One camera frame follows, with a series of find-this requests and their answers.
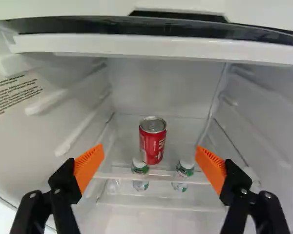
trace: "freezer door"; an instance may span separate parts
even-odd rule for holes
[[[228,22],[293,31],[293,0],[0,0],[0,20],[46,16],[127,16],[135,10],[223,16]]]

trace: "orange gripper pad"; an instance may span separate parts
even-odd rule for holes
[[[227,176],[225,161],[199,145],[196,148],[195,160],[214,190],[220,195]]]
[[[93,147],[75,159],[74,176],[82,194],[103,160],[102,144]]]

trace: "black trim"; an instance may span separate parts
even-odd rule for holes
[[[223,16],[161,11],[133,11],[130,16],[228,23]]]
[[[154,17],[41,17],[11,19],[6,20],[5,24],[20,34],[91,33],[173,36],[258,41],[293,46],[293,34],[268,28],[219,22],[218,16],[197,15],[195,17],[200,20],[194,20],[180,18],[189,17],[189,15],[194,17],[194,14],[147,13]]]

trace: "can lid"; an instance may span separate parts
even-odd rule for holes
[[[182,166],[183,168],[190,170],[194,168],[194,162],[187,162],[184,160],[180,160],[180,166]]]
[[[149,116],[141,120],[140,127],[147,133],[160,133],[166,128],[166,121],[160,117]]]
[[[132,164],[136,168],[144,168],[147,164],[141,160],[136,159],[135,157],[132,159]]]

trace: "white plastic wall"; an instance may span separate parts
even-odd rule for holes
[[[227,74],[215,118],[259,177],[275,193],[293,232],[293,67],[239,65]]]

